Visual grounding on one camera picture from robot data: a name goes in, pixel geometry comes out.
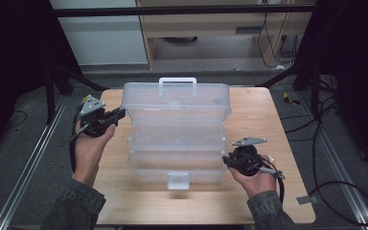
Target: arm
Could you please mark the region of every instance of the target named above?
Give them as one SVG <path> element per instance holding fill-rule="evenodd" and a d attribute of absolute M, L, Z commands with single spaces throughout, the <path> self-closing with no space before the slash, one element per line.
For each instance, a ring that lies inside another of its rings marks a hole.
<path fill-rule="evenodd" d="M 94 229 L 105 204 L 104 195 L 92 188 L 106 143 L 113 137 L 110 126 L 98 138 L 81 134 L 76 140 L 76 171 L 57 197 L 40 229 Z"/>
<path fill-rule="evenodd" d="M 229 171 L 249 197 L 247 206 L 255 220 L 256 229 L 295 229 L 294 222 L 283 210 L 276 192 L 276 179 L 272 174 L 257 172 L 253 176 L 245 176 L 233 168 Z"/>

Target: gray carpet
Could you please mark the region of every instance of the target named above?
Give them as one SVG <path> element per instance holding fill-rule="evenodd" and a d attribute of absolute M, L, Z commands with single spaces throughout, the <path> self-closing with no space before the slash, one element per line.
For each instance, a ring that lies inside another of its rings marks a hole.
<path fill-rule="evenodd" d="M 129 81 L 152 81 L 155 82 L 160 77 L 167 74 L 122 74 L 118 76 L 88 76 L 89 79 L 103 86 L 113 88 L 122 87 Z M 253 72 L 202 72 L 202 73 L 172 73 L 171 76 L 197 77 L 198 82 L 222 82 L 230 85 L 254 85 L 261 83 L 275 73 L 253 73 Z M 75 92 L 68 98 L 67 105 L 59 125 L 42 156 L 38 167 L 34 173 L 32 181 L 22 198 L 17 211 L 15 212 L 11 224 L 31 224 L 39 225 L 55 200 L 57 193 L 71 177 L 68 148 L 58 148 L 58 143 L 64 141 L 69 133 L 74 110 L 81 102 L 81 98 L 86 94 L 93 94 L 100 97 L 98 92 L 73 82 Z M 285 130 L 308 122 L 310 118 L 306 116 L 307 110 L 302 105 L 286 103 L 283 100 L 283 91 L 271 90 L 273 100 L 281 118 L 291 116 L 301 116 L 297 118 L 283 119 Z M 296 100 L 298 96 L 290 92 Z M 0 140 L 0 210 L 6 199 L 10 195 L 12 188 L 21 174 L 27 160 L 34 149 L 34 146 L 41 134 L 46 121 L 45 91 L 39 88 L 22 96 L 16 109 L 27 114 L 27 118 L 19 126 L 8 128 L 2 133 Z M 14 113 L 8 126 L 16 125 L 23 120 L 23 113 Z M 331 111 L 323 118 L 324 129 L 329 134 L 333 145 L 355 183 L 368 193 L 368 161 L 362 161 L 358 155 L 356 140 L 346 128 L 342 115 L 336 115 Z M 287 135 L 291 149 L 297 161 L 299 170 L 303 176 L 304 183 L 308 191 L 314 188 L 312 179 L 312 140 L 295 141 L 312 137 L 313 127 L 308 126 L 301 130 Z M 330 167 L 330 163 L 317 146 L 316 167 L 319 183 L 335 180 L 335 175 Z M 345 195 L 338 185 L 327 187 L 323 191 L 324 196 L 334 205 L 335 209 L 350 219 L 355 219 Z M 361 229 L 351 223 L 339 218 L 330 211 L 323 202 L 313 205 L 316 221 L 313 224 L 299 226 L 300 229 Z"/>

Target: white handle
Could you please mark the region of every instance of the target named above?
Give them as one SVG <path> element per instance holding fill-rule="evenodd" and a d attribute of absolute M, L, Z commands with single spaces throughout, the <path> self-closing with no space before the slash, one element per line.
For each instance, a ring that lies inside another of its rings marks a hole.
<path fill-rule="evenodd" d="M 192 82 L 196 83 L 196 78 L 160 78 L 159 83 L 164 82 Z"/>

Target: black pole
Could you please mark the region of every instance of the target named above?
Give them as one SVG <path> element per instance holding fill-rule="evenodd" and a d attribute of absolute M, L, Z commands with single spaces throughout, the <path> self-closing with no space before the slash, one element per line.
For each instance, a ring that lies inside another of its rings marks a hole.
<path fill-rule="evenodd" d="M 254 12 L 314 12 L 332 6 L 318 7 L 316 4 L 289 5 L 224 5 L 224 6 L 179 6 L 179 7 L 139 7 L 103 9 L 60 9 L 52 11 L 28 11 L 33 16 L 88 17 L 88 16 L 128 16 L 162 14 L 205 14 L 205 13 L 254 13 Z"/>

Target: transparent container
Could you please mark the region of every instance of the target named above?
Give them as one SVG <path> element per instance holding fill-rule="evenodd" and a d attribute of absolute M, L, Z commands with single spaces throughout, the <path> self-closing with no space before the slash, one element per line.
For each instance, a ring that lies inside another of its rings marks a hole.
<path fill-rule="evenodd" d="M 127 165 L 142 182 L 167 183 L 173 190 L 220 183 L 227 169 L 228 85 L 126 83 L 121 108 L 133 128 Z"/>

